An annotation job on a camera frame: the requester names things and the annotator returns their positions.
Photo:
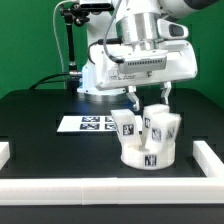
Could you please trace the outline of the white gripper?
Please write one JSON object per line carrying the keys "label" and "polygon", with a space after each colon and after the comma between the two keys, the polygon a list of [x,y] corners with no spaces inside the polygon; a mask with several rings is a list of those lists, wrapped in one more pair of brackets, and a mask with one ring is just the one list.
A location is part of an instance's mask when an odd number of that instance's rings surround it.
{"label": "white gripper", "polygon": [[90,48],[95,72],[94,85],[99,90],[126,88],[126,95],[135,111],[140,110],[135,86],[161,84],[161,102],[169,104],[170,81],[187,80],[197,74],[197,62],[192,45],[186,40],[163,41],[157,49],[133,51],[131,46],[109,44],[108,51],[124,63],[115,63],[102,45]]}

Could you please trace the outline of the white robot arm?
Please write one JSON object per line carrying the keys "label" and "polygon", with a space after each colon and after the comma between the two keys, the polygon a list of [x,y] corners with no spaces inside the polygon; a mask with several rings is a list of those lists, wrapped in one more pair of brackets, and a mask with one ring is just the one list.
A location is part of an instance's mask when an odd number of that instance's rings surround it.
{"label": "white robot arm", "polygon": [[87,14],[88,59],[80,91],[96,100],[125,93],[138,110],[138,86],[171,83],[198,68],[189,30],[177,21],[220,0],[80,0]]}

